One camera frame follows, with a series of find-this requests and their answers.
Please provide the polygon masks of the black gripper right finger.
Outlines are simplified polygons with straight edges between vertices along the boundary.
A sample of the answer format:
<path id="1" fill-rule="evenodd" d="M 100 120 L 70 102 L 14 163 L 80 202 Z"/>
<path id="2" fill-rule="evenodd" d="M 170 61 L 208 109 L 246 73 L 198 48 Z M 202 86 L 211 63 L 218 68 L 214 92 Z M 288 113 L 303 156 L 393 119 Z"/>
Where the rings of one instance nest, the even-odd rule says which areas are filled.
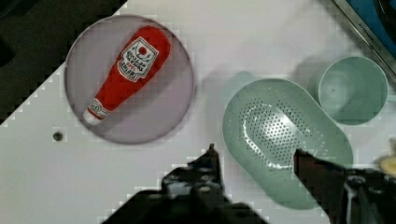
<path id="1" fill-rule="evenodd" d="M 396 224 L 395 178 L 350 169 L 297 149 L 293 170 L 331 224 Z"/>

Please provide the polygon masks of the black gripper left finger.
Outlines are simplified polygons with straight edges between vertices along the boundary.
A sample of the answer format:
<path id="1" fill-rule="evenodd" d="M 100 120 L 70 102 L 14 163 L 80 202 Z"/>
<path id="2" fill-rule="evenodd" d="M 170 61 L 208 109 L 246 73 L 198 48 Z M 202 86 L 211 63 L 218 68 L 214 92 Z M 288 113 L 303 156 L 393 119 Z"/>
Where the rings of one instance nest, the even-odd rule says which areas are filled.
<path id="1" fill-rule="evenodd" d="M 224 191 L 219 153 L 215 144 L 199 158 L 179 166 L 165 175 L 161 182 L 161 192 L 171 199 L 176 196 L 189 195 L 193 189 L 219 189 Z"/>

